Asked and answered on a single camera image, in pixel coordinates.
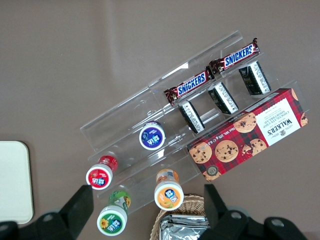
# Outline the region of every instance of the cookie box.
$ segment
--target cookie box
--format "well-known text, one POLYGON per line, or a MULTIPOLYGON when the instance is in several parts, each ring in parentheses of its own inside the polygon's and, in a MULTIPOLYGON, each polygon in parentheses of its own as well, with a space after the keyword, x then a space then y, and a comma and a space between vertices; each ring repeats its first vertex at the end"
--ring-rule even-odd
POLYGON ((280 88, 187 145, 212 181, 305 126, 308 119, 292 88, 280 88))

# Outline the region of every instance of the wicker basket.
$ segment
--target wicker basket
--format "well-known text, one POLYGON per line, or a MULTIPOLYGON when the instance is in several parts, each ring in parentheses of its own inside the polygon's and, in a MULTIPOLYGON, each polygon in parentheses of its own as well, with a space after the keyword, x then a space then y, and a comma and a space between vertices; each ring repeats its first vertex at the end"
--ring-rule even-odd
POLYGON ((150 240, 159 240, 160 221, 169 214, 205 216, 204 198, 198 195, 185 195, 183 203, 178 209, 173 211, 161 210, 155 219, 150 240))

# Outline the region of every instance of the foil packet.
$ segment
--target foil packet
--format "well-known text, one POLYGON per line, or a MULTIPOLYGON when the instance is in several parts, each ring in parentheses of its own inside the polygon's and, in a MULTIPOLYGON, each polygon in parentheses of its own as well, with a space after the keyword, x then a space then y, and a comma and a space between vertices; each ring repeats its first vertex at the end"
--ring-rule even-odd
POLYGON ((205 216, 171 214, 160 221, 159 240, 197 240, 208 228, 205 216))

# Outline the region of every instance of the snickers bar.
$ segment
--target snickers bar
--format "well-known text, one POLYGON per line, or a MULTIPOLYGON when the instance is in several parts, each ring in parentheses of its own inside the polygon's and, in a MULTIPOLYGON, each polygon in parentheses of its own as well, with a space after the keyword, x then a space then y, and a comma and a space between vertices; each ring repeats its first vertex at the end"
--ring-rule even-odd
POLYGON ((190 93, 194 89, 207 83, 209 80, 214 79, 215 76, 207 66, 205 71, 189 78, 188 80, 180 83, 178 86, 174 86, 164 91, 166 98, 170 104, 174 104, 174 101, 181 98, 182 96, 190 93))
POLYGON ((213 60, 209 63, 209 68, 213 72, 213 74, 221 73, 228 68, 232 67, 233 65, 240 63, 241 61, 250 58, 256 54, 259 54, 259 47, 257 45, 257 38, 254 38, 252 43, 249 45, 241 48, 240 50, 231 53, 224 58, 219 58, 213 60))

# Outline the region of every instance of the snickers logo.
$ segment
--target snickers logo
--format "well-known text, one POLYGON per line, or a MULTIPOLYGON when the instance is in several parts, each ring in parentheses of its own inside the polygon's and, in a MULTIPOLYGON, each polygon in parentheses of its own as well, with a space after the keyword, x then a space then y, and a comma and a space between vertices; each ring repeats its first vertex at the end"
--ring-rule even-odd
POLYGON ((236 51, 235 53, 226 56, 224 59, 224 68, 228 68, 233 64, 236 64, 237 62, 242 61, 243 59, 251 56, 254 54, 254 45, 250 44, 246 46, 243 49, 240 49, 239 51, 236 51))
POLYGON ((189 80, 187 80, 185 83, 181 84, 178 86, 178 96, 180 97, 181 95, 190 92, 191 90, 197 88, 201 84, 206 82, 207 75, 206 72, 202 72, 199 75, 196 75, 189 80))

